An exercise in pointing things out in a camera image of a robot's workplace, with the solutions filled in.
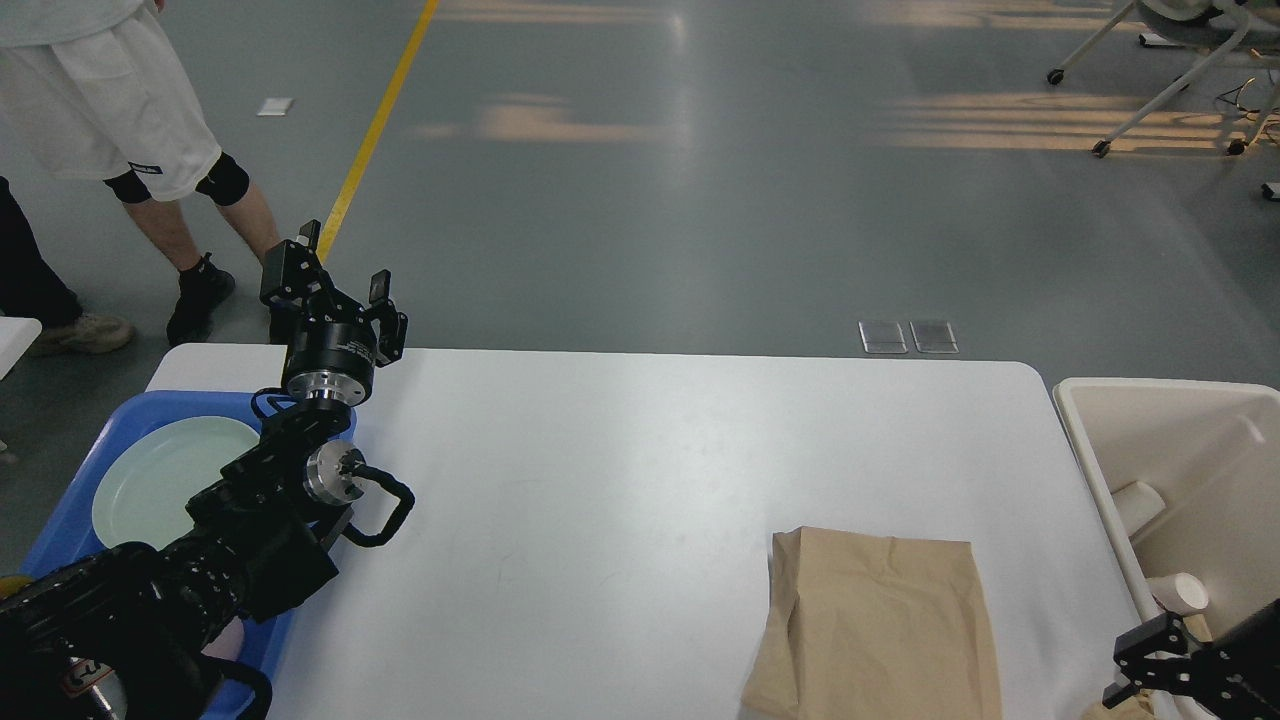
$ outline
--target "person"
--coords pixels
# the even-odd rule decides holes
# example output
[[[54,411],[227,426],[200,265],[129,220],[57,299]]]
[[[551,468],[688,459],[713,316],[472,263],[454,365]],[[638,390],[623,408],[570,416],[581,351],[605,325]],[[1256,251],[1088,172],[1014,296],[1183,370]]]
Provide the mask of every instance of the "person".
[[[86,313],[76,293],[45,263],[27,217],[0,177],[0,311],[44,325],[31,355],[110,352],[133,340],[133,325],[114,315]]]
[[[159,23],[163,0],[0,3],[0,113],[55,177],[100,179],[178,270],[170,345],[202,342],[236,279],[201,254],[178,200],[200,192],[261,263],[279,232],[209,129]]]

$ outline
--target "white plate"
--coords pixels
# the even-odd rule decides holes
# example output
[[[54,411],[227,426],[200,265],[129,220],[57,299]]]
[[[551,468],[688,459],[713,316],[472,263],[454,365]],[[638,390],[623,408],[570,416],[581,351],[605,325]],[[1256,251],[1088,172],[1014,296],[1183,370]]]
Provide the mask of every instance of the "white plate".
[[[93,532],[106,547],[142,541],[161,548],[187,534],[191,496],[257,445],[253,428],[220,416],[188,418],[155,429],[115,459],[93,495]]]

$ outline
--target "brown paper bag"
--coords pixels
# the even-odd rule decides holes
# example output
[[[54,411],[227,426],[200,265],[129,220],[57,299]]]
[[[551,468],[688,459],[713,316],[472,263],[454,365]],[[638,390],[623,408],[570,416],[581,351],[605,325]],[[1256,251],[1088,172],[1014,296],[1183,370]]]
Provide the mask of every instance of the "brown paper bag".
[[[773,536],[742,703],[785,720],[998,720],[996,647],[966,542]]]

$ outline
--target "chair leg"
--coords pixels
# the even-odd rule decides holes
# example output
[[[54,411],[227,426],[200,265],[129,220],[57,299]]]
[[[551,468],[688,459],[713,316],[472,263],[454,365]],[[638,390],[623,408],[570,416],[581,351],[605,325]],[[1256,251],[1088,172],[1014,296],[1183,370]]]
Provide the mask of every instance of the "chair leg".
[[[1213,65],[1221,61],[1224,55],[1235,50],[1240,41],[1244,40],[1244,36],[1249,32],[1249,22],[1252,19],[1249,12],[1236,5],[1233,0],[1213,0],[1213,5],[1235,20],[1235,32],[1231,33],[1231,37],[1229,37],[1222,45],[1219,45],[1217,49],[1204,56],[1201,61],[1192,65],[1192,69],[1183,73],[1181,77],[1175,79],[1174,83],[1166,87],[1160,95],[1152,97],[1149,102],[1143,105],[1142,109],[1134,113],[1133,117],[1130,117],[1124,124],[1111,131],[1105,138],[1100,140],[1098,143],[1093,146],[1094,155],[1098,158],[1105,156],[1107,150],[1111,149],[1111,141],[1129,132],[1129,129],[1140,123],[1143,118],[1162,108],[1174,95],[1178,95],[1183,91],[1183,88],[1196,82],[1202,74],[1207,73]]]
[[[1070,55],[1068,55],[1065,60],[1062,60],[1061,63],[1057,64],[1056,68],[1053,68],[1052,70],[1050,70],[1048,76],[1046,77],[1046,79],[1048,79],[1048,83],[1050,85],[1057,85],[1057,83],[1062,82],[1062,76],[1066,74],[1068,68],[1070,68],[1071,65],[1074,65],[1080,58],[1084,56],[1085,53],[1088,53],[1089,50],[1092,50],[1093,46],[1097,45],[1100,40],[1102,40],[1103,35],[1111,32],[1111,28],[1114,28],[1117,24],[1120,24],[1120,20],[1125,19],[1125,17],[1128,17],[1129,13],[1133,12],[1133,9],[1134,9],[1134,6],[1137,4],[1138,4],[1138,0],[1130,0],[1129,4],[1126,4],[1124,8],[1121,8],[1119,13],[1116,13],[1115,15],[1111,15],[1111,19],[1107,20],[1107,24],[1102,26],[1102,29],[1100,29],[1098,32],[1094,32],[1093,35],[1091,35],[1089,38],[1085,40],[1083,45],[1080,45],[1079,47],[1076,47],[1075,51],[1073,51]]]

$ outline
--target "beige plastic bin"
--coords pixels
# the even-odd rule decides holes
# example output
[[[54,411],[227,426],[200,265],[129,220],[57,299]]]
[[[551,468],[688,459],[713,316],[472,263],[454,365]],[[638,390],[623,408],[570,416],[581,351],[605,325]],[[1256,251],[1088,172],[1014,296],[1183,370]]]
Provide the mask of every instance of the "beige plastic bin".
[[[1203,580],[1215,635],[1280,597],[1280,392],[1071,378],[1053,398],[1143,620],[1160,614],[1148,577]],[[1153,487],[1166,509],[1130,542],[1111,492],[1134,480]],[[1212,717],[1178,700],[1184,717]]]

